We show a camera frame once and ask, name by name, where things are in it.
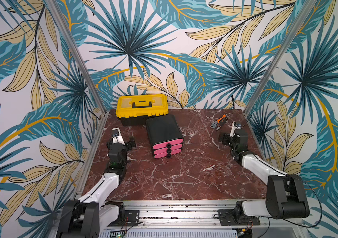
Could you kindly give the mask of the black drawer cabinet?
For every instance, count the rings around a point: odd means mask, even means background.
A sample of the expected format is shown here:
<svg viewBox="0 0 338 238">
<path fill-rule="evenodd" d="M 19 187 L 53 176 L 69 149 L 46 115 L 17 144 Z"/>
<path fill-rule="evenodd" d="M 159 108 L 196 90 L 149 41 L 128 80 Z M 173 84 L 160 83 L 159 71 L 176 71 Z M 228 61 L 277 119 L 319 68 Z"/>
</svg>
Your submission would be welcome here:
<svg viewBox="0 0 338 238">
<path fill-rule="evenodd" d="M 146 121 L 146 129 L 153 154 L 153 145 L 165 141 L 183 138 L 174 115 L 159 116 Z"/>
</svg>

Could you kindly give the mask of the pink top drawer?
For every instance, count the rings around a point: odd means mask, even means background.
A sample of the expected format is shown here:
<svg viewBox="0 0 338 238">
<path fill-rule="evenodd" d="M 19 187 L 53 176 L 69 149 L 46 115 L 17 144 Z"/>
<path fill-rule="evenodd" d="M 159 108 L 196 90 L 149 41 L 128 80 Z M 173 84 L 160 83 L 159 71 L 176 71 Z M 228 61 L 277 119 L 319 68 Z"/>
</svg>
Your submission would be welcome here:
<svg viewBox="0 0 338 238">
<path fill-rule="evenodd" d="M 174 140 L 170 140 L 170 141 L 165 141 L 165 142 L 161 142 L 161 143 L 156 143 L 153 145 L 153 149 L 154 150 L 158 150 L 158 149 L 161 149 L 161 148 L 166 148 L 167 145 L 178 145 L 178 144 L 181 144 L 183 143 L 183 138 L 179 138 L 179 139 L 174 139 Z"/>
</svg>

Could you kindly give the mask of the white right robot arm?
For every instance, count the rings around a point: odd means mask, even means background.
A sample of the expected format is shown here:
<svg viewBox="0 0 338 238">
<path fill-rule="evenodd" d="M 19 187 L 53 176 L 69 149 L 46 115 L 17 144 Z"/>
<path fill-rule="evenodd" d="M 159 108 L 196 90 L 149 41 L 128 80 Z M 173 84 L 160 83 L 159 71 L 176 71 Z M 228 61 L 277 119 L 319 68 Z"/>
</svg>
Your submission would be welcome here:
<svg viewBox="0 0 338 238">
<path fill-rule="evenodd" d="M 236 163 L 267 186 L 266 198 L 236 203 L 232 211 L 235 221 L 259 216 L 277 220 L 309 216 L 310 208 L 300 176 L 278 170 L 248 150 L 248 134 L 244 130 L 237 129 L 233 134 L 222 132 L 219 141 L 230 148 Z"/>
</svg>

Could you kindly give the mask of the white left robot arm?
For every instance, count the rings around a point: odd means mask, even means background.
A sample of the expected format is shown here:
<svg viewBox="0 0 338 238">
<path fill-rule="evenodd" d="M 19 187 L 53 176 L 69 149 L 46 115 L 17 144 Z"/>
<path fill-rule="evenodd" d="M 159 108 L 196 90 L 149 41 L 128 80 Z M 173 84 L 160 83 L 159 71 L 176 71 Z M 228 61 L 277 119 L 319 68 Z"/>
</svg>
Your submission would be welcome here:
<svg viewBox="0 0 338 238">
<path fill-rule="evenodd" d="M 114 136 L 107 143 L 109 163 L 100 180 L 78 200 L 65 203 L 54 238 L 98 238 L 102 226 L 125 223 L 122 202 L 106 201 L 126 175 L 127 152 L 136 146 L 133 137 L 124 142 Z"/>
</svg>

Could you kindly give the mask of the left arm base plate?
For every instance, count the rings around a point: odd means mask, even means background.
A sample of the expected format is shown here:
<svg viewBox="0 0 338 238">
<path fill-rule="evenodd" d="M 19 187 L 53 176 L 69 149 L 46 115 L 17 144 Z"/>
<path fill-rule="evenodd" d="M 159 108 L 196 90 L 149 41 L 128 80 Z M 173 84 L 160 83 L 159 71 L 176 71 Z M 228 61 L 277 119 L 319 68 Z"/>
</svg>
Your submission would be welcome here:
<svg viewBox="0 0 338 238">
<path fill-rule="evenodd" d="M 139 223 L 139 210 L 122 210 L 118 214 L 118 218 L 110 223 L 108 227 L 121 227 L 121 226 L 135 226 Z"/>
</svg>

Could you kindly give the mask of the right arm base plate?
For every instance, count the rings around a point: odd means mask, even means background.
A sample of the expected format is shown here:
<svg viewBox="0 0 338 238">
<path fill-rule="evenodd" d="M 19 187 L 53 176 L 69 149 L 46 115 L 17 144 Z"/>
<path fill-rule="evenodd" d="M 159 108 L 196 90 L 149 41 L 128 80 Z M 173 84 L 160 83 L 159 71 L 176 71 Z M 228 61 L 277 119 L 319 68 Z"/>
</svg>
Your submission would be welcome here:
<svg viewBox="0 0 338 238">
<path fill-rule="evenodd" d="M 246 216 L 235 209 L 218 210 L 213 217 L 218 219 L 221 226 L 258 226 L 260 225 L 259 218 L 255 216 Z"/>
</svg>

